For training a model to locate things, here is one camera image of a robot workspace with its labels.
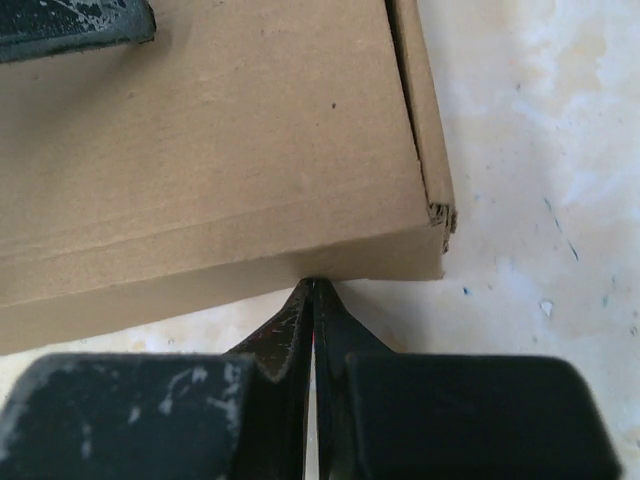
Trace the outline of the brown cardboard box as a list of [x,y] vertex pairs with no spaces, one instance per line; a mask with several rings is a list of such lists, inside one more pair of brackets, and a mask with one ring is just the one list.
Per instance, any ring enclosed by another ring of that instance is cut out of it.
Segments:
[[1,350],[294,286],[435,280],[456,226],[414,1],[157,1],[1,68]]

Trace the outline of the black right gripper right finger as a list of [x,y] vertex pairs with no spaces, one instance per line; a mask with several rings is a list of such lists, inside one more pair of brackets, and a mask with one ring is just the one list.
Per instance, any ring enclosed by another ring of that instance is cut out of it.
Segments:
[[591,392],[545,356],[398,353],[314,284],[323,479],[617,479]]

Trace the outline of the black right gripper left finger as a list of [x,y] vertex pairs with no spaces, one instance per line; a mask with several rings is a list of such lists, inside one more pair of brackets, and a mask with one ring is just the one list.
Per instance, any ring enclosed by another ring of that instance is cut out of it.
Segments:
[[56,353],[1,412],[5,479],[300,479],[314,284],[223,354]]

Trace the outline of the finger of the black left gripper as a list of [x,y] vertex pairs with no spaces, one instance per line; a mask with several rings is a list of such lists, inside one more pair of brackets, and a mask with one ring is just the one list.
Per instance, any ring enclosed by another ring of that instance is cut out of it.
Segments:
[[1,61],[14,63],[59,54],[141,44],[154,39],[147,1],[3,1]]

